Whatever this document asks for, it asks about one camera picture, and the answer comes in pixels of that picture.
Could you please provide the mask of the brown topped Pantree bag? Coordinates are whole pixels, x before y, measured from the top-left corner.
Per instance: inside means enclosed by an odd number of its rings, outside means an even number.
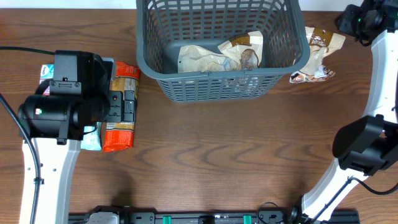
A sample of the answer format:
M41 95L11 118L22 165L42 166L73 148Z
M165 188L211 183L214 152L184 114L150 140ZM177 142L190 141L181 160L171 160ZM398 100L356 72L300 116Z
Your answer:
M289 82L315 83L327 81L335 75L335 72L323 64L323 59L340 50L346 37L315 27L306 27L305 33L310 47L310 57L301 70L290 75Z

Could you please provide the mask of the Kleenex tissue multipack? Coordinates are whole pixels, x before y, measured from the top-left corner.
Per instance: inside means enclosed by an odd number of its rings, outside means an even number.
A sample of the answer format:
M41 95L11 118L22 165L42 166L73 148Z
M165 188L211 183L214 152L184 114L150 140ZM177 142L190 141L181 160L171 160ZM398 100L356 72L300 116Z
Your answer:
M54 64L44 64L40 71L39 89L43 95L50 94L50 83L53 80Z

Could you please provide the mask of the plain beige snack bag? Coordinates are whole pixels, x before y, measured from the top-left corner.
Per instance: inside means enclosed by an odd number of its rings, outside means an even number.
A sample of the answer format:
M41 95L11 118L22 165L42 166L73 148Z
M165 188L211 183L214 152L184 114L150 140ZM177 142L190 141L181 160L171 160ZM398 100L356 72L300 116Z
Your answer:
M239 62L198 45L186 45L181 47L177 65L178 73L226 72L241 69L241 64Z

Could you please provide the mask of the beige brown snack bag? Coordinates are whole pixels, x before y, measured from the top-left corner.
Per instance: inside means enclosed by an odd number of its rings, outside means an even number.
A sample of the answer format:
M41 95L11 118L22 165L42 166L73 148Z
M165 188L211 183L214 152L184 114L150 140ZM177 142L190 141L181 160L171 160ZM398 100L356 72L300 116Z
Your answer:
M218 50L233 62L233 70L253 70L262 61L263 35L252 31L237 35L218 46Z

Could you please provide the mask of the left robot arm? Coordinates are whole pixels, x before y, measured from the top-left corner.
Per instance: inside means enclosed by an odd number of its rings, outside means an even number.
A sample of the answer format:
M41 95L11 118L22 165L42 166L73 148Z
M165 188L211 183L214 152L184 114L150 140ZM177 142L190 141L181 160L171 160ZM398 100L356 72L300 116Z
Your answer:
M120 66L90 52L55 52L53 77L20 105L24 187L20 223L66 223L86 127L134 121L132 93L110 89Z

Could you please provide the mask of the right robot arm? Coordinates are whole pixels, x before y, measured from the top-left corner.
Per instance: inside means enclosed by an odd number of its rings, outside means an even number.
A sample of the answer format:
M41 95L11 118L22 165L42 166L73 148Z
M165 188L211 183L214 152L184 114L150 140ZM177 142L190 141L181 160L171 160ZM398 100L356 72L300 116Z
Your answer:
M355 37L373 54L368 102L362 117L342 127L333 141L334 160L314 188L301 196L287 223L357 223L350 213L336 212L338 204L379 170L397 162L397 1L350 4L337 18L338 30Z

